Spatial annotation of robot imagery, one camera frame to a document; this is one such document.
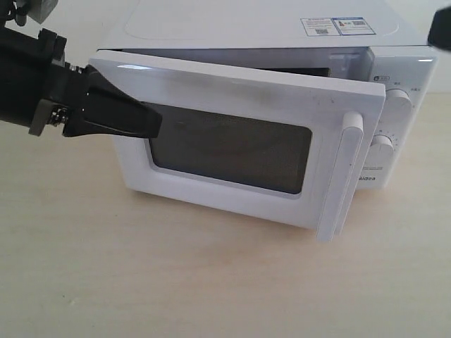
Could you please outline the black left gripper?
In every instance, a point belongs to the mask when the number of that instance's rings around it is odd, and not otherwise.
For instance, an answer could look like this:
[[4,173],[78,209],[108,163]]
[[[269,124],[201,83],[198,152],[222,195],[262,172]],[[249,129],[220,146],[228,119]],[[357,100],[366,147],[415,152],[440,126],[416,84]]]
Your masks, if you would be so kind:
[[30,37],[1,28],[1,120],[40,136],[64,125],[64,137],[159,135],[162,116],[110,83],[96,68],[65,60],[67,39],[43,29]]

